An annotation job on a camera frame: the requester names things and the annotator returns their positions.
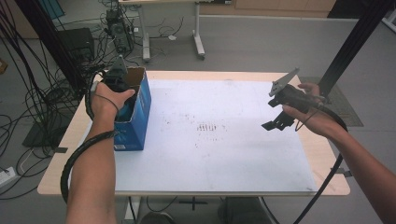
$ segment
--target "blue box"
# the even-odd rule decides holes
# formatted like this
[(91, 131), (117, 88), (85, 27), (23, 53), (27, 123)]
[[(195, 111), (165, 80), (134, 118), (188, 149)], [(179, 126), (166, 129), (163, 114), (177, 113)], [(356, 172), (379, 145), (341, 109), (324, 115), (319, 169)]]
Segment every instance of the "blue box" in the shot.
[(118, 134), (114, 137), (114, 150), (143, 150), (151, 106), (151, 94), (149, 92), (146, 69), (144, 67), (128, 68), (128, 74), (125, 75), (123, 80), (135, 90), (136, 101), (131, 118), (128, 121), (115, 122), (115, 129)]

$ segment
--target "person's arm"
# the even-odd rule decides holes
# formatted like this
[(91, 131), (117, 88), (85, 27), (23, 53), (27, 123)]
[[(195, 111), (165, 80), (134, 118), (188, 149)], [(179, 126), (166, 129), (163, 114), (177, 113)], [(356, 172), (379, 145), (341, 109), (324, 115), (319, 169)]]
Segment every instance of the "person's arm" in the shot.
[[(86, 139), (114, 130), (117, 110), (121, 109), (124, 101), (133, 94), (134, 91), (115, 93), (105, 84), (99, 83), (92, 97), (94, 118)], [(100, 141), (82, 153), (74, 164), (67, 200), (66, 223), (116, 223), (113, 144), (113, 138)]]
[[(300, 87), (318, 92), (312, 84), (302, 84)], [(328, 115), (315, 109), (303, 114), (287, 105), (283, 105), (283, 110), (304, 122), (313, 133), (332, 141), (381, 220), (384, 223), (396, 223), (396, 175)]]

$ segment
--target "white tabletop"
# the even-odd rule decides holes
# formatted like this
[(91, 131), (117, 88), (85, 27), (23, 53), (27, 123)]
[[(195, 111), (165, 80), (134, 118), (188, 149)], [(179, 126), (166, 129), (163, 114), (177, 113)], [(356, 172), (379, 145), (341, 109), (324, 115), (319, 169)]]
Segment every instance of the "white tabletop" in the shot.
[[(283, 75), (148, 71), (152, 108), (145, 149), (116, 152), (116, 193), (311, 194), (335, 160), (327, 140), (307, 129), (267, 132), (261, 127), (280, 112), (267, 103), (269, 81)], [(69, 150), (54, 156), (40, 193), (60, 194), (64, 163), (88, 125), (81, 105), (61, 143)], [(341, 175), (324, 192), (348, 193)]]

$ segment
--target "hand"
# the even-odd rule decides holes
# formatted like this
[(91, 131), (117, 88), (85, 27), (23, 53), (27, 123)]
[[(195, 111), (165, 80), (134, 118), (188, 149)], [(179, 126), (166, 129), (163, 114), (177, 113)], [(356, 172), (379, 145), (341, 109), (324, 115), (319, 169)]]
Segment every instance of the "hand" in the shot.
[(106, 115), (115, 118), (124, 102), (133, 95), (134, 90), (114, 92), (106, 84), (99, 82), (95, 94), (92, 95), (92, 112), (95, 116)]
[[(302, 83), (298, 85), (298, 87), (305, 89), (307, 94), (312, 96), (319, 95), (319, 86), (317, 84)], [(334, 121), (334, 119), (315, 108), (309, 108), (308, 113), (304, 114), (291, 106), (283, 105), (283, 111), (304, 123), (311, 132), (327, 138), (331, 138), (335, 133), (342, 132), (344, 130), (337, 122)]]

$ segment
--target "power strip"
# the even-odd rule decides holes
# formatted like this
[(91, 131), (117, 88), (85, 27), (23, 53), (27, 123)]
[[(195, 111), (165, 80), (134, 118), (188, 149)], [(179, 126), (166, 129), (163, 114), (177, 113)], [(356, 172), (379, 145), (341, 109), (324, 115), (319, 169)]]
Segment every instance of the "power strip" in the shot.
[(0, 188), (5, 186), (7, 183), (11, 182), (13, 179), (17, 178), (15, 175), (14, 168), (9, 167), (6, 171), (0, 173)]

